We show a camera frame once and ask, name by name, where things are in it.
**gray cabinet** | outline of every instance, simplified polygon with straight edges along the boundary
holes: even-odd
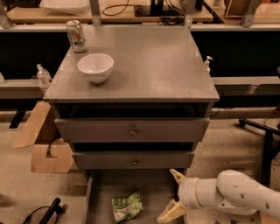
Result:
[[[146,209],[131,223],[155,223],[176,193],[168,169],[191,165],[219,96],[185,27],[85,26],[84,32],[87,51],[69,50],[44,98],[88,174],[84,223],[113,223],[110,197],[137,188]],[[90,53],[115,61],[100,85],[76,66]]]

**white bowl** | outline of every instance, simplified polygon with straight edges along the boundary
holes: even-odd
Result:
[[[114,60],[104,53],[89,54],[78,62],[78,68],[89,81],[94,83],[104,82],[113,70]]]

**soda can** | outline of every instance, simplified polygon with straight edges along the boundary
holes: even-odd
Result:
[[[78,20],[71,20],[66,23],[67,36],[71,47],[76,53],[86,51],[85,37],[81,27],[81,23]]]

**open drawer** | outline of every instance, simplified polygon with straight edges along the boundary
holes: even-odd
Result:
[[[209,118],[189,119],[56,119],[63,139],[72,143],[196,142]]]
[[[155,224],[167,204],[176,198],[177,183],[168,169],[94,171],[88,181],[83,224],[115,224],[111,198],[128,197],[138,190],[143,211],[127,223]],[[184,218],[170,223],[184,224]]]

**green wrapper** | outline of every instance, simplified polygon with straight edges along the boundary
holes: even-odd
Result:
[[[131,220],[142,211],[141,192],[134,192],[128,198],[114,197],[112,206],[115,223]]]

